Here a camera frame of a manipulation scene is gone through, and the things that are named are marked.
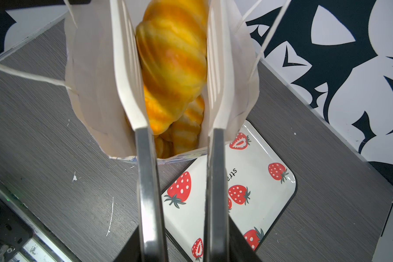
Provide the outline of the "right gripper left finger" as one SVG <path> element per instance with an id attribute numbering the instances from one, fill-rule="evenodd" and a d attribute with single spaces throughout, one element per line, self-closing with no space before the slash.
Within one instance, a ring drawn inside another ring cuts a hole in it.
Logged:
<path id="1" fill-rule="evenodd" d="M 140 251 L 143 262 L 168 261 L 155 144 L 145 107 L 134 27 L 125 1 L 110 1 L 117 91 L 135 135 Z"/>

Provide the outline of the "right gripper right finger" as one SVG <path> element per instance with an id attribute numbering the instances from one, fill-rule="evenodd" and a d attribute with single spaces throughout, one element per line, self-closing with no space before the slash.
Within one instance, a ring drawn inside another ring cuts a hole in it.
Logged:
<path id="1" fill-rule="evenodd" d="M 204 261 L 229 260 L 226 130 L 235 95 L 226 1 L 211 1 L 207 29 L 209 146 L 204 225 Z"/>

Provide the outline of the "croissant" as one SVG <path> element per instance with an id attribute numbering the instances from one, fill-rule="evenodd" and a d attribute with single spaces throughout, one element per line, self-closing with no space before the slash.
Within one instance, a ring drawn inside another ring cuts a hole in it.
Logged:
<path id="1" fill-rule="evenodd" d="M 205 103 L 202 95 L 189 103 L 183 115 L 161 134 L 161 138 L 172 143 L 172 155 L 195 150 L 204 119 Z"/>
<path id="2" fill-rule="evenodd" d="M 173 156 L 173 143 L 157 136 L 154 138 L 156 155 L 159 159 L 166 159 Z"/>
<path id="3" fill-rule="evenodd" d="M 206 84 L 208 13 L 207 1 L 151 1 L 136 27 L 154 135 L 177 121 Z"/>

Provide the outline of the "white floral paper bag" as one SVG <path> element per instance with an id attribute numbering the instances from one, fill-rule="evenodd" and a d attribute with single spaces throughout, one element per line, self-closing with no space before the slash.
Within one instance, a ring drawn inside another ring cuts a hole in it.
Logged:
<path id="1" fill-rule="evenodd" d="M 151 1 L 125 2 L 135 33 Z M 226 130 L 226 142 L 230 142 L 258 99 L 257 64 L 261 55 L 254 51 L 249 30 L 243 23 L 246 14 L 240 13 L 234 1 L 226 2 L 235 79 L 235 95 Z M 0 71 L 65 87 L 73 111 L 101 150 L 112 159 L 135 162 L 135 135 L 116 85 L 110 1 L 69 5 L 68 9 L 69 16 L 64 25 L 67 43 L 64 80 L 17 71 L 2 64 Z M 205 110 L 197 148 L 166 159 L 159 159 L 156 155 L 159 163 L 182 162 L 207 154 L 210 115 L 207 78 L 200 95 L 204 99 Z"/>

